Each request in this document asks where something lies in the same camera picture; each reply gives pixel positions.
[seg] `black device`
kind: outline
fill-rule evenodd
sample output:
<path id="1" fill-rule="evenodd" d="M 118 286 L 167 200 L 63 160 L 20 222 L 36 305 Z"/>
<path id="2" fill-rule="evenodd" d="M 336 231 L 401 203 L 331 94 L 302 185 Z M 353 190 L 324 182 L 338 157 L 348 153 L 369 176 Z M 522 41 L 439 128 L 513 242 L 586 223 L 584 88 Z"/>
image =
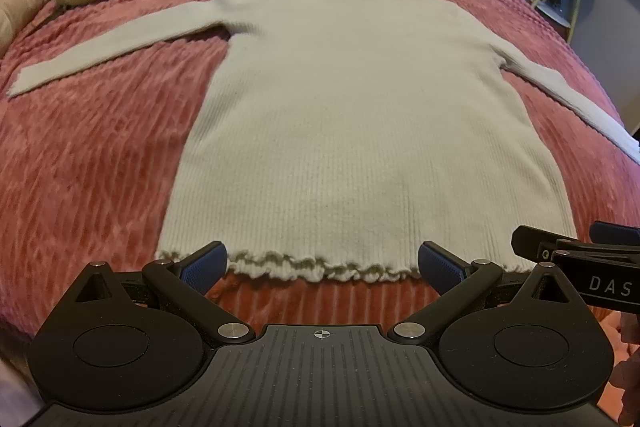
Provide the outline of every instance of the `black device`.
<path id="1" fill-rule="evenodd" d="M 90 263 L 31 344 L 47 404 L 28 425 L 615 426 L 596 405 L 613 352 L 585 302 L 640 309 L 640 236 L 607 223 L 591 235 L 626 246 L 519 227 L 513 249 L 537 264 L 506 274 L 426 242 L 418 266 L 440 297 L 386 333 L 257 337 L 204 296 L 225 273 L 221 243 L 135 273 Z"/>

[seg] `pink blanket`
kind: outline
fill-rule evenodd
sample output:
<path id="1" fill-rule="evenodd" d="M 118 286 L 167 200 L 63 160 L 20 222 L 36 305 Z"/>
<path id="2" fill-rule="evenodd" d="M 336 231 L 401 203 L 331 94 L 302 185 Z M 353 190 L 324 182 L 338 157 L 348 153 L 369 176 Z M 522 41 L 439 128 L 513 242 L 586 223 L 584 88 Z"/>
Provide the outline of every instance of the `pink blanket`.
<path id="1" fill-rule="evenodd" d="M 74 9 L 25 36 L 51 12 L 50 4 L 3 59 L 0 88 L 8 88 L 20 66 L 186 1 L 107 0 Z M 572 87 L 618 118 L 574 52 L 523 0 L 451 1 L 532 60 L 561 71 Z M 33 334 L 88 261 L 105 259 L 114 269 L 132 270 L 152 258 L 182 147 L 225 51 L 223 31 L 160 42 L 14 100 L 0 100 L 1 318 Z M 595 219 L 640 225 L 640 166 L 535 87 L 513 74 L 504 76 L 522 96 L 558 162 L 580 237 L 586 238 Z M 240 299 L 238 285 L 248 284 L 229 276 L 218 295 L 256 327 L 275 315 L 283 321 L 320 317 L 318 305 L 309 308 L 312 302 L 304 299 L 301 308 L 291 309 L 296 314 L 291 317 L 282 301 L 257 307 L 256 294 L 264 290 L 266 295 L 270 283 L 262 282 L 262 289 L 254 283 L 254 295 Z M 398 292 L 408 289 L 409 308 L 424 304 L 417 291 L 428 297 L 416 284 L 394 286 Z M 323 285 L 295 286 L 299 291 Z M 356 313 L 354 304 L 352 321 L 389 324 L 401 309 L 402 295 L 382 301 L 375 296 L 388 285 L 331 286 L 333 306 L 342 302 L 335 298 L 342 289 L 358 302 L 365 295 L 367 301 L 380 302 L 366 317 Z"/>

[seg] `gray wall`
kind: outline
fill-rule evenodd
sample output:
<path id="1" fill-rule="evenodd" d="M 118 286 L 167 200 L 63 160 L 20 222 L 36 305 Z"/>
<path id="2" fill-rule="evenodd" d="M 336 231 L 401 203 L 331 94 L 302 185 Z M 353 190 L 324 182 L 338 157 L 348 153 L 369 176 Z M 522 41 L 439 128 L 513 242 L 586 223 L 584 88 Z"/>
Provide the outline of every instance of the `gray wall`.
<path id="1" fill-rule="evenodd" d="M 573 48 L 630 131 L 640 126 L 640 0 L 583 0 Z"/>

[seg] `ribbed fabric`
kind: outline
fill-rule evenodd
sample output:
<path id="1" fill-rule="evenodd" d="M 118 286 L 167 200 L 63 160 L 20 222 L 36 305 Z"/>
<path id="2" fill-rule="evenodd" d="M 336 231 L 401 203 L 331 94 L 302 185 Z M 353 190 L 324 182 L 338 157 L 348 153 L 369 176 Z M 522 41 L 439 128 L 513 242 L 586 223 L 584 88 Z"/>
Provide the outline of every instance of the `ribbed fabric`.
<path id="1" fill-rule="evenodd" d="M 107 0 L 25 37 L 51 12 L 50 4 L 0 63 L 0 90 L 6 92 L 18 67 L 188 1 Z M 571 48 L 523 0 L 451 1 L 531 60 L 560 71 L 619 120 Z M 32 335 L 88 261 L 133 270 L 153 259 L 180 154 L 225 51 L 223 32 L 158 43 L 29 96 L 0 100 L 2 318 Z M 595 219 L 640 225 L 640 168 L 536 87 L 511 73 L 503 77 L 558 163 L 578 237 L 588 238 Z M 234 274 L 214 291 L 225 308 L 258 329 L 266 322 L 324 320 L 329 307 L 339 320 L 353 310 L 353 322 L 367 318 L 386 328 L 434 297 L 414 280 L 318 284 Z"/>
<path id="2" fill-rule="evenodd" d="M 518 225 L 575 235 L 560 171 L 498 62 L 569 105 L 584 97 L 447 1 L 186 3 L 25 68 L 12 93 L 221 24 L 229 52 L 182 153 L 161 254 L 214 236 L 237 273 L 374 282 L 417 275 L 425 239 L 523 270 Z"/>

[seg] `bed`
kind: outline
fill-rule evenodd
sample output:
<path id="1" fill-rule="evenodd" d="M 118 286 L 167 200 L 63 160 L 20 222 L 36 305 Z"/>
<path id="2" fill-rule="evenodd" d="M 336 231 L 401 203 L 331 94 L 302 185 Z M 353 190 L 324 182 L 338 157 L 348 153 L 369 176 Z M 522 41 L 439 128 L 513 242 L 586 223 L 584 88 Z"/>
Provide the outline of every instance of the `bed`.
<path id="1" fill-rule="evenodd" d="M 5 92 L 25 64 L 187 1 L 106 0 L 32 32 L 54 9 L 49 3 L 0 62 L 0 89 Z M 531 60 L 560 71 L 570 86 L 620 121 L 577 55 L 523 0 L 449 1 Z M 227 38 L 223 30 L 212 30 L 161 42 L 0 100 L 0 317 L 11 338 L 20 339 L 12 353 L 24 349 L 89 261 L 104 259 L 114 270 L 131 271 L 154 258 L 180 156 L 210 76 L 225 57 Z M 578 237 L 587 240 L 597 219 L 640 225 L 640 167 L 536 87 L 513 73 L 503 76 L 561 171 Z M 209 293 L 258 331 L 266 323 L 388 328 L 436 297 L 412 277 L 318 283 L 231 272 Z M 607 317 L 606 311 L 594 313 Z M 623 357 L 626 346 L 616 344 L 615 315 L 604 327 Z M 28 375 L 24 357 L 14 355 L 14 365 Z M 607 388 L 603 407 L 617 416 L 617 390 Z"/>

